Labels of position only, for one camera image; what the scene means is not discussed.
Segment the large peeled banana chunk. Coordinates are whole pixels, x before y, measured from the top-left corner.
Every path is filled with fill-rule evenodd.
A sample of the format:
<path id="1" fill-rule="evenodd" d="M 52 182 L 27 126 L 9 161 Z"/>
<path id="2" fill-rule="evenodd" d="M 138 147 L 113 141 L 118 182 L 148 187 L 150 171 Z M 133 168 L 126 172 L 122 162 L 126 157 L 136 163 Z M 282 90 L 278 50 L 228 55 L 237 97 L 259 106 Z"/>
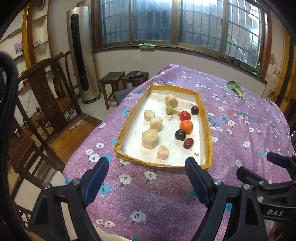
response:
<path id="1" fill-rule="evenodd" d="M 150 128 L 142 133 L 142 146 L 152 150 L 158 143 L 158 131 Z"/>

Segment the black remote control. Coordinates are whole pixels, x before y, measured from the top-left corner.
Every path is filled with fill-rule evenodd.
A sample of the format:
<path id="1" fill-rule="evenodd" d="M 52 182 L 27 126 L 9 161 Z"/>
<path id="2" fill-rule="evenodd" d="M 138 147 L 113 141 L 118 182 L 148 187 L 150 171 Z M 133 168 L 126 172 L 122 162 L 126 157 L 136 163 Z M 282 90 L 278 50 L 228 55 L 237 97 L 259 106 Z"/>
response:
<path id="1" fill-rule="evenodd" d="M 135 78 L 142 78 L 144 77 L 144 75 L 142 73 L 136 73 L 136 74 L 133 74 L 133 75 L 128 75 L 128 79 L 135 79 Z"/>

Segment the green bottle on sill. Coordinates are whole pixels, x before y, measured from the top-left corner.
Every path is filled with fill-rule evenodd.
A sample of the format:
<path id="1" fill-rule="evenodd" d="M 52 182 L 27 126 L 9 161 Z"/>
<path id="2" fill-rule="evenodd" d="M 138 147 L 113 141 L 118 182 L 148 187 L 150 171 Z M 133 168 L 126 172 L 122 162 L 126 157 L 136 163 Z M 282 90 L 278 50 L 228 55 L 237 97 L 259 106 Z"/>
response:
<path id="1" fill-rule="evenodd" d="M 256 66 L 256 75 L 259 76 L 260 75 L 260 68 L 261 68 L 261 62 L 259 61 L 257 63 L 257 66 Z"/>

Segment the red tomato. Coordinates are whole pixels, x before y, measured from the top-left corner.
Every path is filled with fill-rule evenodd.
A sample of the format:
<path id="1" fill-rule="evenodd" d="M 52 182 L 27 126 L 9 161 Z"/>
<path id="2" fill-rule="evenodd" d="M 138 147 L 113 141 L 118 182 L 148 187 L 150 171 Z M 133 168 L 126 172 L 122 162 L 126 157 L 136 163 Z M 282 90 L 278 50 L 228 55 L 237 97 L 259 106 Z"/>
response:
<path id="1" fill-rule="evenodd" d="M 187 111 L 182 111 L 180 113 L 180 120 L 181 121 L 190 121 L 191 120 L 191 114 Z"/>

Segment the orange tangerine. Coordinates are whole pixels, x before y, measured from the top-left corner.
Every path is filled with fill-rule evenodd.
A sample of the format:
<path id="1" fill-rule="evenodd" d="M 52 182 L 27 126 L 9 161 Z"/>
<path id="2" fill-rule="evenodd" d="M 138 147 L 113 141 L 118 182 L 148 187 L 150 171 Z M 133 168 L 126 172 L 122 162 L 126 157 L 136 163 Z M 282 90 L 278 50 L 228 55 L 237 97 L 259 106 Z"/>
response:
<path id="1" fill-rule="evenodd" d="M 180 123 L 180 129 L 184 130 L 186 134 L 190 134 L 193 130 L 193 123 L 190 120 L 183 120 Z"/>

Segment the dark purple grape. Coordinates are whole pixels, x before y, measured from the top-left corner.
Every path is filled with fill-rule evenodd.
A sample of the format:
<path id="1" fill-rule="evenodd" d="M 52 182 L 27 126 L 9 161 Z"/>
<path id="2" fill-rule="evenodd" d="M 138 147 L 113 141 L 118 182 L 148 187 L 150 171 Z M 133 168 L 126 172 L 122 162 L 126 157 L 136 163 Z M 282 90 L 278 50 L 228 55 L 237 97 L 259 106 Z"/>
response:
<path id="1" fill-rule="evenodd" d="M 199 108 L 196 105 L 192 106 L 191 107 L 191 114 L 198 115 L 198 113 L 199 113 Z"/>

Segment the red jujube date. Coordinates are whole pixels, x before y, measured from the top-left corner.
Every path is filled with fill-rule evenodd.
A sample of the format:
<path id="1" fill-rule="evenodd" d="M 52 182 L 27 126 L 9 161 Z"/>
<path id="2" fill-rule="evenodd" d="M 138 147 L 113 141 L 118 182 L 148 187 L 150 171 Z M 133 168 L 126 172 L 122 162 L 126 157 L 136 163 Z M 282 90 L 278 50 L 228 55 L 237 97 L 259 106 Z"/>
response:
<path id="1" fill-rule="evenodd" d="M 194 144 L 194 140 L 192 138 L 187 138 L 184 141 L 183 147 L 188 150 L 193 146 L 193 144 Z"/>

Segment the green leafy vegetable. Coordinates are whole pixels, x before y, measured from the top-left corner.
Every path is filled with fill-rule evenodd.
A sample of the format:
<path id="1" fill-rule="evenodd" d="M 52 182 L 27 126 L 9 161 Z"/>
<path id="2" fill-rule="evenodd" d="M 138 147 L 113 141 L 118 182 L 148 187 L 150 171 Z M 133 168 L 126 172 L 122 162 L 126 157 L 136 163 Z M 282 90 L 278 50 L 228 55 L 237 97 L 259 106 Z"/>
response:
<path id="1" fill-rule="evenodd" d="M 227 82 L 227 87 L 228 87 L 230 90 L 233 90 L 233 91 L 237 94 L 237 96 L 238 96 L 239 98 L 244 98 L 244 95 L 243 95 L 243 91 L 242 91 L 242 89 L 241 89 L 241 86 L 239 86 L 239 85 L 237 84 L 237 82 L 235 82 L 235 81 L 228 81 L 228 82 Z"/>

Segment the tower air conditioner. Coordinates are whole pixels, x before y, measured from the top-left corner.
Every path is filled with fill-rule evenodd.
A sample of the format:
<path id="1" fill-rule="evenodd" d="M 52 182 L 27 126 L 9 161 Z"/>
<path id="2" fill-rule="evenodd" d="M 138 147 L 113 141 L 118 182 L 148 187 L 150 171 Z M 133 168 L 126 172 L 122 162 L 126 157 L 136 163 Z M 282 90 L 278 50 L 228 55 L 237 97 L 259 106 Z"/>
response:
<path id="1" fill-rule="evenodd" d="M 71 60 L 82 102 L 93 103 L 100 99 L 101 92 L 92 54 L 89 8 L 77 6 L 66 15 Z"/>

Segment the wooden framed window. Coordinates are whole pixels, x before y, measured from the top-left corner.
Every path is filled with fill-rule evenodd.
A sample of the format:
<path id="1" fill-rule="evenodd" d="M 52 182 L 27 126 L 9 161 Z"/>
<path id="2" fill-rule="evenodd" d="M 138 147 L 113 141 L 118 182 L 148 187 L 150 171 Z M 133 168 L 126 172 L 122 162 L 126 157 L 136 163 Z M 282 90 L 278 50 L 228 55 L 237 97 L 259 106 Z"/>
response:
<path id="1" fill-rule="evenodd" d="M 270 11 L 262 1 L 91 1 L 93 49 L 138 46 L 187 50 L 265 78 Z"/>

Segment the dark wooden stool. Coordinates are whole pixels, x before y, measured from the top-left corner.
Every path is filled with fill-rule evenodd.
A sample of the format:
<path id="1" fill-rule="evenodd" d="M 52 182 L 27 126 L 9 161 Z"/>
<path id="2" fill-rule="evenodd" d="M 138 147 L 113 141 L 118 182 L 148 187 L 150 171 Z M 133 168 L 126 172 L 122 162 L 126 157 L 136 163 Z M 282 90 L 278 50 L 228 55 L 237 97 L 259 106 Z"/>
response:
<path id="1" fill-rule="evenodd" d="M 119 71 L 119 72 L 109 72 L 107 75 L 105 75 L 103 78 L 99 80 L 101 89 L 102 89 L 102 94 L 104 97 L 104 102 L 106 109 L 109 109 L 109 102 L 115 102 L 115 96 L 114 93 L 119 90 L 118 83 L 121 81 L 121 79 L 125 76 L 124 71 Z M 106 92 L 106 85 L 111 86 L 111 94 L 107 96 Z"/>
<path id="2" fill-rule="evenodd" d="M 144 75 L 144 77 L 142 78 L 135 78 L 135 79 L 128 79 L 128 75 L 133 75 L 136 73 L 142 73 Z M 122 80 L 122 84 L 123 84 L 123 88 L 127 89 L 127 85 L 128 84 L 132 84 L 132 87 L 138 87 L 141 84 L 143 84 L 144 82 L 146 82 L 148 80 L 149 77 L 149 73 L 148 72 L 144 72 L 144 71 L 131 71 L 130 73 L 128 73 L 127 75 L 125 75 L 121 80 Z"/>

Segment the purple floral tablecloth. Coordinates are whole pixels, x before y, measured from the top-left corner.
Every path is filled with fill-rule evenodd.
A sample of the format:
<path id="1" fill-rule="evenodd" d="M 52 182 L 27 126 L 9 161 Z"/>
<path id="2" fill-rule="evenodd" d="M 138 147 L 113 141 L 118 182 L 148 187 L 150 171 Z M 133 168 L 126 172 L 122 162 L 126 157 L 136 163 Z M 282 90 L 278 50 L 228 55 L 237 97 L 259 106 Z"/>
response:
<path id="1" fill-rule="evenodd" d="M 201 95 L 212 133 L 213 177 L 240 186 L 236 170 L 243 166 L 269 183 L 290 179 L 285 169 L 266 159 L 268 152 L 294 154 L 288 123 L 275 103 L 247 90 L 239 98 L 225 80 L 171 64 L 133 90 L 66 164 L 63 175 L 69 183 L 100 157 L 109 160 L 104 183 L 87 208 L 98 228 L 130 240 L 190 240 L 205 215 L 186 175 L 124 161 L 113 150 L 127 116 L 150 85 L 178 86 Z"/>

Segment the yellow rimmed white tray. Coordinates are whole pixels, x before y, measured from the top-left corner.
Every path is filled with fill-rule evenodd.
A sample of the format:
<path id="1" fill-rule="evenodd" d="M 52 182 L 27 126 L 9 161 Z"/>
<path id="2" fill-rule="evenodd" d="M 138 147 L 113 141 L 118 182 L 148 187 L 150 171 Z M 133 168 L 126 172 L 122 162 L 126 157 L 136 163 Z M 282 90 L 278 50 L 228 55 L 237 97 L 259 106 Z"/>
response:
<path id="1" fill-rule="evenodd" d="M 210 168 L 213 141 L 200 94 L 149 86 L 129 113 L 114 151 L 122 160 L 164 170 L 182 171 L 188 157 Z"/>

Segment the green grape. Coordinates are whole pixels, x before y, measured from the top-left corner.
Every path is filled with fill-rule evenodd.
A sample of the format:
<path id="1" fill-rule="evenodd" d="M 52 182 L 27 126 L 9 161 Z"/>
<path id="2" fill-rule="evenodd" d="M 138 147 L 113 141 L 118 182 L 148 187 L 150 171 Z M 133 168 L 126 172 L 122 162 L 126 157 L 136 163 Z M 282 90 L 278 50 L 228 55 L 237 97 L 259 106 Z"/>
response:
<path id="1" fill-rule="evenodd" d="M 175 113 L 175 110 L 173 107 L 171 107 L 171 106 L 166 107 L 166 114 L 173 115 L 174 113 Z"/>

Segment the dark wooden stool left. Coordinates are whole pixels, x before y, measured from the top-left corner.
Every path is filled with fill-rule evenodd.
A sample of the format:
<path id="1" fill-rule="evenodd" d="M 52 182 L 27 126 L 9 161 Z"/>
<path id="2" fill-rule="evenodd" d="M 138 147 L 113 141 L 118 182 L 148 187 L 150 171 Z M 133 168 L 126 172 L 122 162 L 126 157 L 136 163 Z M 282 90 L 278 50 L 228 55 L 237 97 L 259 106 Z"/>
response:
<path id="1" fill-rule="evenodd" d="M 102 94 L 104 97 L 104 102 L 106 109 L 109 109 L 109 102 L 115 102 L 115 96 L 114 93 L 119 90 L 118 83 L 121 81 L 121 79 L 125 76 L 124 71 L 119 71 L 119 72 L 109 72 L 107 75 L 105 75 L 103 78 L 99 80 L 101 89 L 102 89 Z M 106 85 L 111 86 L 111 94 L 107 96 L 106 92 Z"/>

